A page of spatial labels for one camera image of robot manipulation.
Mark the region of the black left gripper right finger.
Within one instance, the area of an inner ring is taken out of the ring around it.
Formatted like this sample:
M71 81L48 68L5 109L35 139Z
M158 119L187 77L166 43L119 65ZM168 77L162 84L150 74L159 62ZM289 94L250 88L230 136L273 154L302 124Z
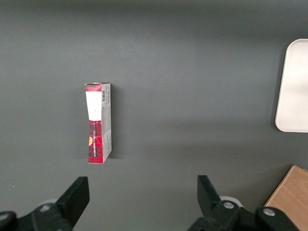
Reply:
M202 212L190 231L297 231L281 210L259 207L254 213L231 200L222 200L206 175L197 178L197 200Z

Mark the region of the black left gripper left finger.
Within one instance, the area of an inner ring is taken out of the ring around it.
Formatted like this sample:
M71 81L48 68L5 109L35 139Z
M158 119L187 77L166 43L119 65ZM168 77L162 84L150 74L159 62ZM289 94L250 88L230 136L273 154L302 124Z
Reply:
M72 231L90 201L88 177L78 177L54 203L44 203L18 218L1 211L2 231Z

